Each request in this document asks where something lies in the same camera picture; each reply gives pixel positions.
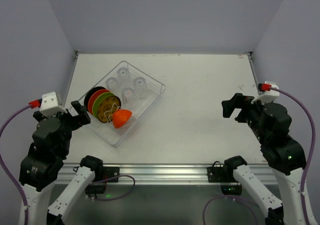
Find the orange plate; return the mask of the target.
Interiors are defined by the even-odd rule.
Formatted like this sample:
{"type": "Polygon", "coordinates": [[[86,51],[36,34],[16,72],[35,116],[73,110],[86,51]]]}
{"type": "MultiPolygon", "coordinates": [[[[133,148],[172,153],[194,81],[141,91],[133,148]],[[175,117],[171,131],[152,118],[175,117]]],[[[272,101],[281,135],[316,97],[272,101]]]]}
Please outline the orange plate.
{"type": "Polygon", "coordinates": [[[99,89],[97,91],[95,91],[92,96],[90,97],[89,101],[88,101],[88,105],[87,105],[87,108],[88,108],[88,111],[91,115],[93,115],[93,105],[94,105],[94,102],[96,101],[96,99],[104,94],[104,93],[109,93],[110,91],[107,90],[107,89],[99,89]]]}

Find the black plate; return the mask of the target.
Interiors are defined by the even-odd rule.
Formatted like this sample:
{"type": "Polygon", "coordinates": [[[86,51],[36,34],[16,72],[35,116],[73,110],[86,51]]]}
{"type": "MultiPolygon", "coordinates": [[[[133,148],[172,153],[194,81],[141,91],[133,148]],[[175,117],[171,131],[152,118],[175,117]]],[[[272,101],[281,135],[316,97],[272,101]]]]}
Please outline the black plate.
{"type": "Polygon", "coordinates": [[[92,96],[95,92],[97,92],[97,91],[99,91],[99,90],[105,90],[105,88],[104,88],[103,86],[93,87],[93,88],[91,88],[91,89],[87,92],[87,94],[85,95],[85,97],[84,97],[84,103],[83,103],[83,104],[85,105],[86,110],[88,110],[88,104],[89,104],[89,100],[90,100],[91,96],[92,96]]]}

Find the green plate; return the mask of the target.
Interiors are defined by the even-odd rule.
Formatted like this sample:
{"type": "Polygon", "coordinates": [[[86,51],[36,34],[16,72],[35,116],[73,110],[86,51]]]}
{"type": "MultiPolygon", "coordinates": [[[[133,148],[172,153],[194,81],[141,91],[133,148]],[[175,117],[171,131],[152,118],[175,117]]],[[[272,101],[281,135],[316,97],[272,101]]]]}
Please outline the green plate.
{"type": "Polygon", "coordinates": [[[113,96],[112,92],[104,92],[97,97],[92,106],[92,115],[97,119],[98,118],[98,107],[102,103],[102,101],[108,97],[113,96]]]}

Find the yellow patterned plate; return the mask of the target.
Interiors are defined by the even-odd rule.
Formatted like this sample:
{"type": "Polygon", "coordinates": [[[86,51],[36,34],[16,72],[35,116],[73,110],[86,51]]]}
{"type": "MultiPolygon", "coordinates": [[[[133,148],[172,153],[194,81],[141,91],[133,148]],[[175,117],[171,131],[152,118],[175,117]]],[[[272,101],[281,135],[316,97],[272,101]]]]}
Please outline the yellow patterned plate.
{"type": "Polygon", "coordinates": [[[121,100],[116,95],[107,97],[102,101],[97,110],[98,120],[102,123],[110,123],[113,120],[113,113],[121,107],[121,100]]]}

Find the orange bowl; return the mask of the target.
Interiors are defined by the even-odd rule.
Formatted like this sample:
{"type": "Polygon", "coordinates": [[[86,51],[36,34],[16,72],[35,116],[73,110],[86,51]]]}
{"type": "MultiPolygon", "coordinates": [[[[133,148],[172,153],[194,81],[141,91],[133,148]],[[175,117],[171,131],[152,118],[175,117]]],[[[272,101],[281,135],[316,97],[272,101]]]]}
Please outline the orange bowl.
{"type": "Polygon", "coordinates": [[[128,109],[118,109],[112,115],[112,123],[115,129],[121,128],[131,118],[132,112],[128,109]]]}

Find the clear cup front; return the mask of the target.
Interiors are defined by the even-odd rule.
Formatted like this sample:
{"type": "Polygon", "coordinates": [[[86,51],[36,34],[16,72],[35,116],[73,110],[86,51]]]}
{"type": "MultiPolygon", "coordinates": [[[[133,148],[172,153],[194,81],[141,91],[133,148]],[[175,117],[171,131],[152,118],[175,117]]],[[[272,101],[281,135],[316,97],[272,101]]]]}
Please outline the clear cup front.
{"type": "Polygon", "coordinates": [[[131,87],[125,87],[122,92],[123,105],[127,109],[132,109],[135,105],[135,91],[131,87]]]}

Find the clear cup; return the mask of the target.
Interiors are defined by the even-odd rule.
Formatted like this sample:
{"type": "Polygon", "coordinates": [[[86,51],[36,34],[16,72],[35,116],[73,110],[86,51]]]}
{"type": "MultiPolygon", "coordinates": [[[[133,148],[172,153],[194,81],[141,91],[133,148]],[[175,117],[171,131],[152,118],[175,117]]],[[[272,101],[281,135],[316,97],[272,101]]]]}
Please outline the clear cup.
{"type": "Polygon", "coordinates": [[[131,83],[131,74],[127,67],[120,67],[117,70],[117,76],[121,85],[127,86],[131,83]]]}
{"type": "Polygon", "coordinates": [[[109,77],[105,81],[105,85],[107,90],[109,90],[112,93],[117,93],[119,91],[120,85],[116,77],[109,77]]]}
{"type": "Polygon", "coordinates": [[[148,93],[147,81],[139,76],[133,80],[133,89],[137,99],[145,99],[148,93]]]}
{"type": "Polygon", "coordinates": [[[131,87],[125,87],[122,92],[123,105],[127,109],[132,109],[135,105],[135,91],[131,87]]]}

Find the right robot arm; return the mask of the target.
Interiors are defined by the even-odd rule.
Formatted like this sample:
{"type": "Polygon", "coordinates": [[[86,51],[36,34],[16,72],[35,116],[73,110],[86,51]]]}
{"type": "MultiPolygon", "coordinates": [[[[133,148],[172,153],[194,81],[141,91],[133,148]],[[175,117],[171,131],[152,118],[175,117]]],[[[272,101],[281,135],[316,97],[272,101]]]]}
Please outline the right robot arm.
{"type": "Polygon", "coordinates": [[[276,178],[280,198],[252,174],[240,155],[224,161],[226,176],[247,190],[267,225],[316,225],[304,181],[307,160],[302,146],[289,135],[292,118],[287,109],[281,104],[262,103],[241,93],[235,93],[221,105],[224,118],[229,118],[235,109],[240,110],[235,121],[246,123],[259,141],[262,155],[276,178]]]}

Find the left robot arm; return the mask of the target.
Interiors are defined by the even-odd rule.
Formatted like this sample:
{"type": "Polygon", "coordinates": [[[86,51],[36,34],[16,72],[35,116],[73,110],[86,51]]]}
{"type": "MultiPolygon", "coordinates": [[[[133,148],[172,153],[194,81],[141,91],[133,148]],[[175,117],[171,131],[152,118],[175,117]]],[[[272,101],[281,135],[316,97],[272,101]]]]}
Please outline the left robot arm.
{"type": "Polygon", "coordinates": [[[71,105],[78,113],[75,116],[69,111],[51,116],[39,111],[33,114],[38,124],[19,174],[26,201],[21,211],[28,213],[30,225],[63,225],[85,188],[94,179],[102,178],[103,161],[87,155],[62,194],[50,203],[58,173],[69,154],[72,132],[91,122],[85,106],[78,101],[71,105]]]}

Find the clear cup left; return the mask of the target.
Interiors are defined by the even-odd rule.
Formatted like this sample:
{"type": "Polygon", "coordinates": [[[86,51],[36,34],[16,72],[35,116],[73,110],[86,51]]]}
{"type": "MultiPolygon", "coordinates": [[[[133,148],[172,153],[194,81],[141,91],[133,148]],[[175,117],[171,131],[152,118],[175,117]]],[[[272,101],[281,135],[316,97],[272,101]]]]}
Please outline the clear cup left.
{"type": "Polygon", "coordinates": [[[107,90],[109,90],[112,93],[117,93],[119,91],[120,85],[116,77],[109,77],[105,81],[105,85],[107,90]]]}

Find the clear cup back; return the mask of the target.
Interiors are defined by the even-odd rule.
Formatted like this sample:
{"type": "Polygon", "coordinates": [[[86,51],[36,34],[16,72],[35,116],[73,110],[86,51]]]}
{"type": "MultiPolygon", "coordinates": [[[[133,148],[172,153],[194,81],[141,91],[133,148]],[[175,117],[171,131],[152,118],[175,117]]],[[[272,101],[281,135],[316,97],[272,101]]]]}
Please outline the clear cup back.
{"type": "Polygon", "coordinates": [[[120,67],[117,70],[117,76],[121,85],[127,86],[131,83],[131,74],[127,67],[120,67]]]}

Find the clear cup right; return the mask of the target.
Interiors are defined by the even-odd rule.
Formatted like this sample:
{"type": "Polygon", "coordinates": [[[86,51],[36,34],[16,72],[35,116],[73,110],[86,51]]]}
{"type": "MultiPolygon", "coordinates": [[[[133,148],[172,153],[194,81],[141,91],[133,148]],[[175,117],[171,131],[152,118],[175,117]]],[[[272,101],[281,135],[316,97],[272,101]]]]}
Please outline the clear cup right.
{"type": "Polygon", "coordinates": [[[145,99],[148,93],[147,81],[139,76],[133,80],[133,89],[137,99],[145,99]]]}

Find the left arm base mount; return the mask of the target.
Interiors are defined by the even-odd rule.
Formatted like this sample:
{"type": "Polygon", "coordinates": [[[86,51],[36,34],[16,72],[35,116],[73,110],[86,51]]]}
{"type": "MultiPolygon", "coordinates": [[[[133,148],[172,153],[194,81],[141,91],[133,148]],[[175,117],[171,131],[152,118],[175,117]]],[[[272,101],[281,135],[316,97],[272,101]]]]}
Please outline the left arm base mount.
{"type": "Polygon", "coordinates": [[[104,166],[99,176],[93,180],[84,190],[88,196],[97,197],[97,195],[104,194],[107,189],[107,182],[100,182],[109,178],[113,178],[120,174],[120,168],[117,166],[104,166]]]}

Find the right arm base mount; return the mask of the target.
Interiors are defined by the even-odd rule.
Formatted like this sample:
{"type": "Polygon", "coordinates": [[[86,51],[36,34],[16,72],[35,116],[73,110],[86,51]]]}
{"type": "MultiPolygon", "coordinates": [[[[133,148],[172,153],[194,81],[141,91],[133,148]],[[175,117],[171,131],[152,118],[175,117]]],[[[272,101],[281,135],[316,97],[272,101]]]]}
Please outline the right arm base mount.
{"type": "Polygon", "coordinates": [[[224,165],[219,161],[207,167],[207,179],[209,183],[220,184],[223,195],[240,196],[243,192],[240,183],[227,175],[224,165]]]}

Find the aluminium rail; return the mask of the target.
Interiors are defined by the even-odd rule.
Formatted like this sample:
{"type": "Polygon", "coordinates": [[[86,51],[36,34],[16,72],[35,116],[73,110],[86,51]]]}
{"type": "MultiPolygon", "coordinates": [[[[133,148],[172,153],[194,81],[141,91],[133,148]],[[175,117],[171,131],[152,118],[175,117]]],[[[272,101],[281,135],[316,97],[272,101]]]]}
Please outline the aluminium rail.
{"type": "MultiPolygon", "coordinates": [[[[58,173],[56,184],[67,185],[75,176],[78,164],[66,163],[58,173]]],[[[119,174],[134,177],[137,185],[214,185],[209,183],[207,168],[211,164],[104,164],[119,168],[119,174]]],[[[264,185],[277,185],[266,164],[250,164],[254,175],[264,185]]]]}

